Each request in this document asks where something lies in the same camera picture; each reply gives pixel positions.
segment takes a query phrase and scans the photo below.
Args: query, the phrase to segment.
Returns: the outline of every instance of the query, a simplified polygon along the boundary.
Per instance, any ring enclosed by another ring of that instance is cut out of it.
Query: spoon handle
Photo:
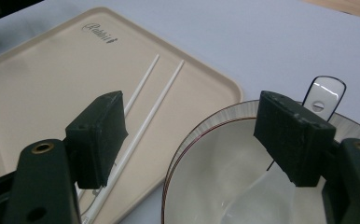
[[[324,120],[329,120],[337,109],[346,84],[335,77],[316,77],[302,103],[304,107]]]

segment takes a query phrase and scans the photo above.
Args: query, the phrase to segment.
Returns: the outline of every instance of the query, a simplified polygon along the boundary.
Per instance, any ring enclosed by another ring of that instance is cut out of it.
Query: printed logo
[[[115,41],[118,41],[118,38],[114,38],[107,31],[105,31],[104,29],[101,29],[101,25],[98,23],[87,24],[82,28],[82,31],[96,35],[101,40],[103,40],[106,44],[110,44]]]

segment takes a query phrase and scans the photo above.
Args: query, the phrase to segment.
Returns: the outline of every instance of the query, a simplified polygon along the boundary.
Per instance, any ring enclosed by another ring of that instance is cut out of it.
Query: white chopstick
[[[130,101],[127,103],[127,106],[125,106],[125,109],[124,109],[125,117],[127,117],[128,112],[131,110],[131,107],[133,106],[134,101],[136,100],[140,91],[144,87],[145,82],[147,81],[148,77],[150,76],[151,72],[153,71],[154,66],[157,64],[158,59],[159,59],[159,54],[156,55],[153,62],[148,67],[147,71],[145,72],[145,75],[143,76],[142,80],[140,80],[139,85],[136,87],[135,91],[133,92],[133,95],[132,95]],[[76,186],[76,192],[77,192],[78,199],[80,199],[81,196],[84,194],[84,189],[79,189],[78,186]]]
[[[108,177],[107,186],[99,192],[99,194],[96,196],[96,200],[92,203],[90,206],[90,209],[87,211],[86,215],[83,218],[82,223],[92,223],[93,220],[96,218],[98,213],[100,212],[102,206],[104,205],[105,200],[107,199],[108,194],[113,189],[115,183],[117,182],[119,175],[123,171],[125,164],[128,162],[129,158],[131,157],[133,151],[136,149],[137,145],[140,142],[140,139],[145,133],[146,128],[148,127],[151,120],[154,118],[154,115],[157,113],[159,106],[161,105],[163,99],[165,98],[167,92],[169,91],[169,88],[174,83],[174,80],[176,79],[177,75],[179,74],[181,68],[183,67],[184,60],[180,62],[180,64],[177,66],[176,70],[174,71],[171,79],[166,84],[163,91],[160,93],[159,98],[154,103],[153,107],[151,108],[148,116],[145,118],[145,121],[143,122],[142,126],[139,128],[139,131],[137,134],[133,137],[131,144],[128,146],[127,150],[125,151],[124,155],[119,160],[119,163],[117,166],[113,169],[112,173]]]

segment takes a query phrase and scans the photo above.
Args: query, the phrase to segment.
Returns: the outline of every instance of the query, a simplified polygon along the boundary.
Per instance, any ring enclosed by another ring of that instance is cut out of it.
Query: spoon
[[[302,105],[329,120],[345,91],[346,85],[341,80],[317,77]],[[228,204],[221,224],[290,224],[295,192],[296,186],[274,162],[264,175]]]

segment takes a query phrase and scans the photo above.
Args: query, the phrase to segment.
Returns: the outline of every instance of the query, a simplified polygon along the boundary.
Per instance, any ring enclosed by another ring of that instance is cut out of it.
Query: white table
[[[232,77],[302,101],[314,77],[348,86],[337,112],[360,123],[360,18],[295,0],[45,0],[0,20],[0,54],[92,7],[108,7]],[[160,223],[161,187],[121,223]]]

